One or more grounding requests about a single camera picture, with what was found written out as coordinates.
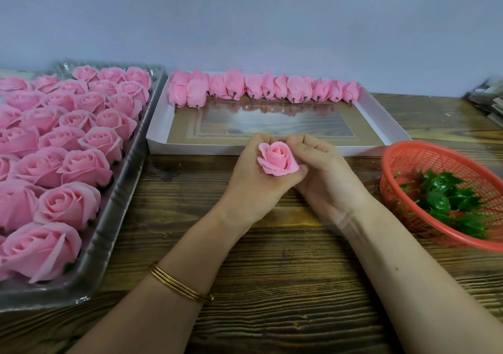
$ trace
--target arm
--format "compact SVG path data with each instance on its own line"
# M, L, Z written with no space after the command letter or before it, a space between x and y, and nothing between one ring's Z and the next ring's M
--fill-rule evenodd
M268 135L254 135L223 197L158 264L199 294L209 292L237 240L307 173L302 166L283 177L266 175L256 161L261 142L272 140ZM147 275L69 354L183 353L200 310L201 304Z
M334 147L309 135L287 144L309 166L298 190L321 217L338 224L406 352L501 352L503 325L367 192Z

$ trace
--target person's right hand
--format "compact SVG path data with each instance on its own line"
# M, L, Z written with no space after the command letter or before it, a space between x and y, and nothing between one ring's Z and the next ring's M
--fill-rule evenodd
M286 144L298 163L309 167L305 179L295 188L322 219L337 224L348 213L373 201L334 146L307 134L290 135Z

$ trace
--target basket rim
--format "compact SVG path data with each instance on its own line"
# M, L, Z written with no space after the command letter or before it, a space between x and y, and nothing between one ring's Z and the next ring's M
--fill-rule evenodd
M503 194L503 181L496 176L494 173L489 171L486 167L481 164L475 162L474 160L454 151L450 148L438 146L434 143L423 142L423 141L399 141L397 143L391 144L386 147L384 150L384 154L381 159L381 170L382 174L388 181L389 185L392 187L393 191L396 193L400 201L404 202L411 210L413 210L418 217L423 219L426 223L431 225L433 228L440 230L451 238L461 241L465 244L471 245L473 247L485 249L488 251L500 252L503 253L503 242L494 242L477 239L475 237L471 237L465 235L454 228L449 227L448 225L438 221L433 216L429 215L424 211L421 207L419 207L408 195L400 188L396 180L393 178L391 173L390 163L391 160L396 156L396 153L403 148L422 148L428 147L429 149L435 150L438 154L447 155L450 158L457 160L459 163L462 163L466 166L471 166L471 168L479 173L484 173L485 176L489 177L491 180L491 184Z

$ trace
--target red basket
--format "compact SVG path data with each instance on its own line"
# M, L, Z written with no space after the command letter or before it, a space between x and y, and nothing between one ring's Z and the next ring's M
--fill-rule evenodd
M386 206L410 231L451 247L471 245L503 253L503 181L487 168L456 151L432 143L402 141L388 146L381 160L381 193ZM484 202L480 213L487 216L488 240L465 235L422 210L399 184L418 178L419 171L452 172L468 181ZM400 173L397 179L393 176Z

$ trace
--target table surface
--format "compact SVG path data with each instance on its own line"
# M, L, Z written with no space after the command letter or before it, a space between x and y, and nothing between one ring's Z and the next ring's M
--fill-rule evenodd
M457 98L375 94L414 139L456 149L503 175L503 130ZM377 196L379 158L348 158ZM236 157L147 157L101 290L56 310L0 314L0 348L63 353L114 307L224 191ZM418 239L503 321L503 255ZM294 191L236 244L218 272L187 353L402 352L348 243Z

